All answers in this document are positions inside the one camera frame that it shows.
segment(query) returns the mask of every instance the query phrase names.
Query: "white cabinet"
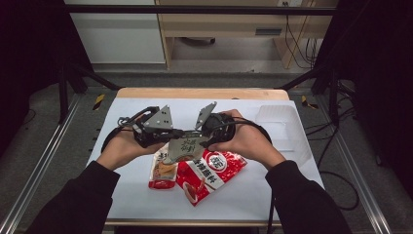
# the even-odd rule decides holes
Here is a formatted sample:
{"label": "white cabinet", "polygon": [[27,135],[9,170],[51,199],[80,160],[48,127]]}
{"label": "white cabinet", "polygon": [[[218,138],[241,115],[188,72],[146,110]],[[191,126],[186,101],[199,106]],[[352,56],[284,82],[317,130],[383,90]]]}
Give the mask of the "white cabinet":
{"label": "white cabinet", "polygon": [[[65,0],[66,4],[154,5],[150,0]],[[71,14],[91,63],[165,63],[156,14]]]}

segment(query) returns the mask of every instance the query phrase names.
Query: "person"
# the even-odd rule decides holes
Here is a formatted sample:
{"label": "person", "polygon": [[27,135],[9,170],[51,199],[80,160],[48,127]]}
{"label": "person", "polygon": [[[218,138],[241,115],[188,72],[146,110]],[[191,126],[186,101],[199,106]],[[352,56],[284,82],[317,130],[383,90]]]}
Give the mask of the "person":
{"label": "person", "polygon": [[[238,110],[223,112],[243,118]],[[101,233],[112,204],[119,175],[114,170],[136,157],[153,154],[162,143],[142,148],[132,132],[120,131],[101,155],[69,180],[40,211],[26,233]],[[297,164],[285,160],[259,130],[237,124],[234,137],[211,145],[211,151],[232,151],[268,169],[275,207],[284,233],[351,233],[331,197],[316,182],[307,180]]]}

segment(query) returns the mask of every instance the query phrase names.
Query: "black jacket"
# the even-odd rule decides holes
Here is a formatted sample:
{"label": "black jacket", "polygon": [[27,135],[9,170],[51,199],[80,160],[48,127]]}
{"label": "black jacket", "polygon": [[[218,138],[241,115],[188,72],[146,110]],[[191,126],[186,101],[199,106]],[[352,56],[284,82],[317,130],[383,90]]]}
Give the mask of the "black jacket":
{"label": "black jacket", "polygon": [[[91,162],[40,211],[27,234],[100,234],[112,205],[119,175]],[[293,161],[272,168],[266,179],[276,197],[284,233],[351,233],[340,210]]]}

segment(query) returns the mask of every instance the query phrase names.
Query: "hand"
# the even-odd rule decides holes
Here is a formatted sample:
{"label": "hand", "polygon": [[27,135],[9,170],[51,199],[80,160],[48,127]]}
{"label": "hand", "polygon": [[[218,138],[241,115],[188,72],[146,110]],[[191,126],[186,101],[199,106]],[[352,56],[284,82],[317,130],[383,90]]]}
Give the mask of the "hand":
{"label": "hand", "polygon": [[155,153],[164,145],[164,143],[157,143],[143,148],[134,140],[131,128],[124,128],[109,141],[96,161],[114,171],[139,156]]}
{"label": "hand", "polygon": [[[243,118],[236,110],[222,112],[230,115],[235,121]],[[212,144],[210,151],[231,151],[263,164],[268,170],[285,161],[279,151],[268,141],[261,132],[253,126],[237,124],[234,137],[226,142]]]}

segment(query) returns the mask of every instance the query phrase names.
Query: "gray floor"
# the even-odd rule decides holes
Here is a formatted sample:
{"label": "gray floor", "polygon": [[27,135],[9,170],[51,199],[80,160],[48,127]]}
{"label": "gray floor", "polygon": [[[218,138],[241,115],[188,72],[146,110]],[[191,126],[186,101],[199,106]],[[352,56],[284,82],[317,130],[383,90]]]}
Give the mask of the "gray floor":
{"label": "gray floor", "polygon": [[[280,58],[271,39],[219,39],[215,45],[204,42],[178,40],[170,70],[158,65],[129,66],[129,71],[120,71],[120,66],[100,66],[101,74],[116,84],[128,87],[252,87],[273,88],[285,84],[299,76],[305,69],[280,69]],[[28,204],[19,222],[19,230],[24,230],[42,206],[65,182],[78,175],[86,166],[94,138],[104,121],[105,113],[116,95],[87,79],[89,90],[79,102],[79,108],[61,140],[55,157],[44,174],[38,189]],[[290,98],[297,104],[303,127],[323,124],[325,119],[321,109],[313,109],[301,104],[302,95],[309,103],[318,103],[323,97],[313,97],[308,92],[311,82],[292,90]],[[99,94],[106,94],[99,110],[92,110]],[[12,208],[37,161],[42,156],[49,139],[57,127],[58,98],[57,86],[52,85],[31,97],[30,111],[18,134],[6,153],[0,158],[0,219],[3,220]],[[348,100],[341,102],[344,111],[351,107]],[[309,139],[328,137],[331,129],[309,136]],[[393,171],[378,167],[374,151],[370,147],[362,128],[352,116],[341,122],[340,134],[357,161],[362,175],[380,210],[393,233],[413,233],[413,203],[406,195]],[[316,160],[323,151],[326,139],[309,141]],[[351,178],[343,162],[343,156],[336,140],[332,141],[322,161],[321,169]],[[321,176],[327,192],[337,204],[348,207],[355,201],[355,194],[342,180],[330,175]],[[354,211],[343,214],[355,233],[376,233],[366,212],[365,204],[359,204]]]}

